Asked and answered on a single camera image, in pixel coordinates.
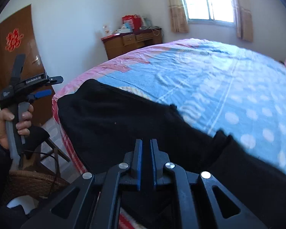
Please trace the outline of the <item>left hand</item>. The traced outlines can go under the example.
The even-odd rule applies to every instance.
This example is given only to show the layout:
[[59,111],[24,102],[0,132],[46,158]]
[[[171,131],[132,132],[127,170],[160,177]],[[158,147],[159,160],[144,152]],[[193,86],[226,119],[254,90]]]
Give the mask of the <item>left hand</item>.
[[[29,105],[28,111],[22,114],[22,122],[16,124],[17,133],[21,136],[29,136],[30,135],[30,127],[32,120],[32,113],[34,111],[34,107]],[[6,121],[11,122],[15,118],[14,114],[7,108],[2,109],[0,111],[0,145],[4,149],[9,149],[9,143],[7,139],[6,132]]]

